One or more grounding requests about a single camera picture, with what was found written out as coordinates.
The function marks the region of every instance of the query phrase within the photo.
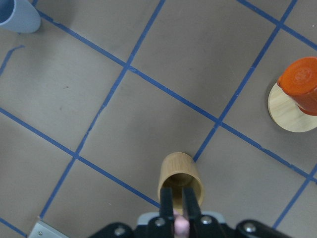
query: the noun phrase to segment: round wooden base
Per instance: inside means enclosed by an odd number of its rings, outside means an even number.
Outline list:
[[[317,116],[303,113],[277,84],[271,89],[267,105],[272,119],[285,130],[305,132],[317,127]]]

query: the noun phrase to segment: wooden cup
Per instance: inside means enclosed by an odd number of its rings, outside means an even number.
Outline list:
[[[192,187],[198,204],[201,205],[204,199],[204,186],[199,178],[195,162],[189,155],[176,152],[169,154],[162,163],[159,183],[158,199],[160,199],[160,189],[171,187],[173,191],[173,208],[182,214],[182,188]]]

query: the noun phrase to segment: floor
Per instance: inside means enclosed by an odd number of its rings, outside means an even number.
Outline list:
[[[202,210],[316,237],[317,129],[267,110],[286,67],[316,55],[315,0],[30,2],[36,33],[0,29],[0,237],[38,217],[70,238],[135,227],[177,151]]]

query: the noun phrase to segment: orange cup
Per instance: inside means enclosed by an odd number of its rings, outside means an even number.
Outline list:
[[[305,114],[317,116],[317,57],[299,59],[287,67],[277,85]]]

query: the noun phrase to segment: bolt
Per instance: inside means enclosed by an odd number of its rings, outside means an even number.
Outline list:
[[[114,234],[116,236],[123,235],[125,233],[125,228],[123,227],[118,227],[117,229],[114,230]]]
[[[156,225],[157,227],[162,227],[162,226],[164,226],[164,225],[165,225],[165,220],[164,220],[164,218],[162,218],[162,217],[158,218],[158,219],[155,221],[155,225]]]
[[[204,225],[209,225],[212,223],[212,219],[210,216],[203,216],[201,217],[200,221],[204,224]]]
[[[243,228],[244,230],[247,232],[247,233],[252,233],[252,232],[255,232],[257,230],[256,226],[253,225],[252,223],[248,222],[246,224],[243,225]]]

